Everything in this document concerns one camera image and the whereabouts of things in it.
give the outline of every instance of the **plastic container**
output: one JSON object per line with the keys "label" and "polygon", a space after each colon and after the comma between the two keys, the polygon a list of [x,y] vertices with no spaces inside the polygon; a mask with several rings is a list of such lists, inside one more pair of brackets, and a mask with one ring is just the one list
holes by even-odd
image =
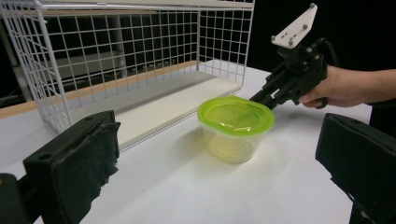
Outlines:
{"label": "plastic container", "polygon": [[275,122],[265,105],[233,95],[202,103],[197,114],[209,153],[228,163],[250,160]]}

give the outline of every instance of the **white wire basket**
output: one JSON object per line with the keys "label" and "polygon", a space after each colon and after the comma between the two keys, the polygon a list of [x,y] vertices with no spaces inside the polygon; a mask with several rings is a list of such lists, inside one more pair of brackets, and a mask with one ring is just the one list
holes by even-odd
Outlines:
{"label": "white wire basket", "polygon": [[41,118],[114,110],[120,148],[244,80],[254,0],[0,0]]}

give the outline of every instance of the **white table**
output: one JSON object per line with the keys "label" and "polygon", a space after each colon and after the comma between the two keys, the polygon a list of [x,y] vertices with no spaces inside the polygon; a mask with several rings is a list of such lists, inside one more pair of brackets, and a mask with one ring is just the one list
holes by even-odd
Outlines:
{"label": "white table", "polygon": [[[251,97],[267,75],[248,68],[237,95]],[[371,107],[287,102],[274,113],[274,128],[245,163],[210,156],[195,114],[122,152],[82,223],[347,224],[352,202],[315,160],[318,136],[326,113],[368,123]],[[21,161],[53,138],[37,111],[0,119],[0,134],[0,172],[17,178]]]}

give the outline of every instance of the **white bracket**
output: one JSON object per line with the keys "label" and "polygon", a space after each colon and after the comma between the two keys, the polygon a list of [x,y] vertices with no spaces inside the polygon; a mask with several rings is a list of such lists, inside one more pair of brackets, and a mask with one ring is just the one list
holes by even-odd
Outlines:
{"label": "white bracket", "polygon": [[272,43],[287,49],[293,49],[296,47],[311,30],[317,10],[318,6],[312,3],[305,13],[292,22],[282,32],[277,36],[273,35],[271,37]]}

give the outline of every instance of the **dark background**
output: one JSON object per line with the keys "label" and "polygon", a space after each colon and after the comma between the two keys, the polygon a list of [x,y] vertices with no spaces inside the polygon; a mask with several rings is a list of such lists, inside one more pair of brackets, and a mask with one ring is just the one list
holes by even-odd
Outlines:
{"label": "dark background", "polygon": [[[276,53],[271,36],[277,35],[304,13],[311,3],[318,5],[317,16],[309,34],[301,42],[310,45],[321,37],[332,42],[340,66],[357,70],[379,70],[396,67],[396,8],[391,1],[340,0],[256,0],[249,43],[247,66],[271,72],[283,59]],[[325,54],[332,64],[331,55]],[[0,45],[0,99],[21,91],[12,67]],[[0,100],[0,107],[5,106]]]}

